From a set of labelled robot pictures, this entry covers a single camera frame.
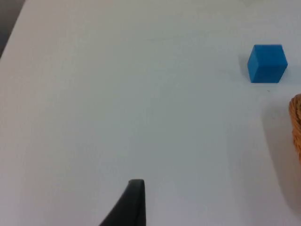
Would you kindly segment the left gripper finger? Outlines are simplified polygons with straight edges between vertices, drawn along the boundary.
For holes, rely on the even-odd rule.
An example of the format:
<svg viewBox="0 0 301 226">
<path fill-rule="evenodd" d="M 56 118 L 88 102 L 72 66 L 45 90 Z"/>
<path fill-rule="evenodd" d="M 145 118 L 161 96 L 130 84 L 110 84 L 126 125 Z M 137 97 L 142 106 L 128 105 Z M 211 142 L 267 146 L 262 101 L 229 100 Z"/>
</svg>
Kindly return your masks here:
<svg viewBox="0 0 301 226">
<path fill-rule="evenodd" d="M 131 179 L 100 226 L 146 226 L 145 183 Z"/>
</svg>

